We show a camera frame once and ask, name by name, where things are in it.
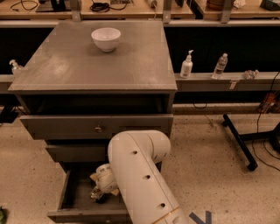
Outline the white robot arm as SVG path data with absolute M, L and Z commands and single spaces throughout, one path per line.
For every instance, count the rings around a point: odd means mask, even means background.
M 187 224 L 156 167 L 170 151 L 170 139 L 160 131 L 120 132 L 108 144 L 108 162 L 90 178 L 100 193 L 122 196 L 133 224 Z

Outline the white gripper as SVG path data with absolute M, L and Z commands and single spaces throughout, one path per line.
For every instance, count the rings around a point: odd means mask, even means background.
M 103 164 L 99 166 L 96 169 L 96 173 L 92 173 L 90 178 L 104 193 L 112 193 L 115 196 L 120 193 L 110 164 Z

